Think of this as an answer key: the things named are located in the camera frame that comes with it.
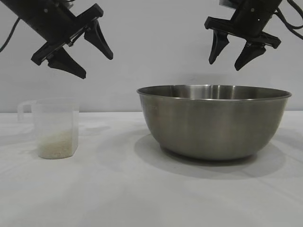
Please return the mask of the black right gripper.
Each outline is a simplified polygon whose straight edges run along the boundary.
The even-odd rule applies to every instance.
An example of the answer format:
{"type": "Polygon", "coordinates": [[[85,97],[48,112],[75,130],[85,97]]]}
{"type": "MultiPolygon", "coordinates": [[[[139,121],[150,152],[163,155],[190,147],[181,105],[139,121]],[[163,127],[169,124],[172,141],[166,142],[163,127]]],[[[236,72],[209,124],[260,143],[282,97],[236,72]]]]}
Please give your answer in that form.
{"type": "Polygon", "coordinates": [[[265,33],[263,29],[280,5],[280,0],[242,0],[231,19],[208,17],[206,29],[213,30],[213,43],[209,63],[213,64],[222,50],[229,44],[228,35],[233,35],[246,43],[234,66],[237,71],[253,59],[266,52],[265,45],[276,49],[279,38],[265,33]]]}

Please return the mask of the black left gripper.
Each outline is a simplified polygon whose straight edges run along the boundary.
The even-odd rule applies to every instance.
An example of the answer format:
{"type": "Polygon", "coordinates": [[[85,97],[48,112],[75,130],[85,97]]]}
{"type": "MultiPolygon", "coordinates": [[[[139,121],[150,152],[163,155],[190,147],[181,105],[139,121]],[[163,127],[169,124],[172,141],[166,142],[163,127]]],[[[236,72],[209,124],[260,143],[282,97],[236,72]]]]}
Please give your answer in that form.
{"type": "Polygon", "coordinates": [[[85,79],[86,71],[63,48],[83,33],[86,41],[113,59],[98,22],[104,12],[96,3],[78,16],[61,0],[5,0],[4,5],[46,40],[31,58],[37,65],[47,59],[50,68],[85,79]]]}

